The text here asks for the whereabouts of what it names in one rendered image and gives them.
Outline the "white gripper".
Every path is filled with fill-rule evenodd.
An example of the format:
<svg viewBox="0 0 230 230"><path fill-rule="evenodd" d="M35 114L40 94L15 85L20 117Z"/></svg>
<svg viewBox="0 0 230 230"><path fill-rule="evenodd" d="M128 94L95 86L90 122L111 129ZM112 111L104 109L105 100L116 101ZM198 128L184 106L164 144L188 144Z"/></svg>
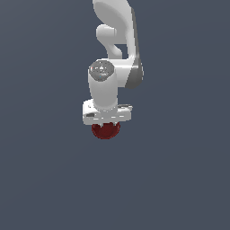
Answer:
<svg viewBox="0 0 230 230"><path fill-rule="evenodd" d="M93 99L87 100L83 104L83 123L85 125L115 123L131 120L133 106L130 104L120 104L111 111L99 111L94 107Z"/></svg>

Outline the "dark red ball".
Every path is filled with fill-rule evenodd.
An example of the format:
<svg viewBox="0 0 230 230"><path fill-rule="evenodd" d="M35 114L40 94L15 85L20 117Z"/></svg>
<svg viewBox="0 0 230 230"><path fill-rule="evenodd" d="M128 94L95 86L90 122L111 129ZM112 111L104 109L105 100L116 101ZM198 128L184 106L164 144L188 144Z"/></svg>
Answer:
<svg viewBox="0 0 230 230"><path fill-rule="evenodd" d="M99 139L111 139L119 133L120 124L114 125L112 122L104 123L101 127L98 124L92 124L92 132Z"/></svg>

